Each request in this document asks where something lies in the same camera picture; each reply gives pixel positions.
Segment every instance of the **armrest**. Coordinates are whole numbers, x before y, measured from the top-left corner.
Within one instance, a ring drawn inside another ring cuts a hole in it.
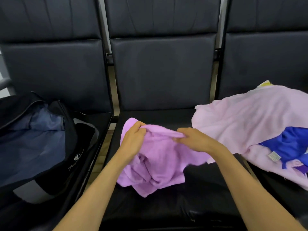
[[[10,86],[11,80],[9,78],[3,78],[0,80],[0,90],[7,88]]]

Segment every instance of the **pink fabric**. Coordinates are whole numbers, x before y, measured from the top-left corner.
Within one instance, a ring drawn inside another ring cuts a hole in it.
[[[125,133],[137,120],[130,118],[123,126],[121,143]],[[157,125],[145,125],[147,129],[140,152],[121,172],[118,183],[133,188],[142,197],[157,189],[185,182],[183,170],[189,165],[201,165],[210,156],[196,152],[187,146],[175,143],[174,138],[183,138],[184,134]]]
[[[284,86],[265,86],[195,109],[193,128],[218,140],[233,154],[243,154],[257,167],[308,189],[306,176],[293,168],[296,162],[282,169],[280,161],[268,157],[271,151],[267,147],[256,145],[280,135],[286,127],[308,128],[308,94]]]

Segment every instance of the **care tag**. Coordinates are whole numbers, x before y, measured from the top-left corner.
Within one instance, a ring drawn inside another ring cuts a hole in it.
[[[272,152],[271,154],[268,155],[269,158],[271,158],[272,161],[276,162],[279,161],[281,156],[278,155],[276,152]]]

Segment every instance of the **row of seats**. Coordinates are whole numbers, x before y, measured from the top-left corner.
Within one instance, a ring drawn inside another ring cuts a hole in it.
[[[191,127],[195,105],[210,102],[221,0],[104,1],[120,104],[106,164],[130,117],[176,130]],[[308,92],[308,0],[228,0],[227,6],[215,97],[268,79]],[[98,0],[0,0],[0,47],[16,93],[63,100],[100,131],[54,223],[82,194],[113,117],[100,21]],[[305,224],[307,192],[252,168]],[[245,230],[215,163],[189,166],[184,174],[185,183],[146,198],[116,185],[101,229]]]

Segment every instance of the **left hand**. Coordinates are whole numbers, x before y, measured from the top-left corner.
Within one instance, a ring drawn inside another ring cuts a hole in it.
[[[137,121],[126,132],[121,146],[118,149],[118,152],[122,155],[122,157],[127,163],[129,163],[140,151],[147,130],[144,128],[139,129],[139,127],[144,125],[145,124],[143,122]]]

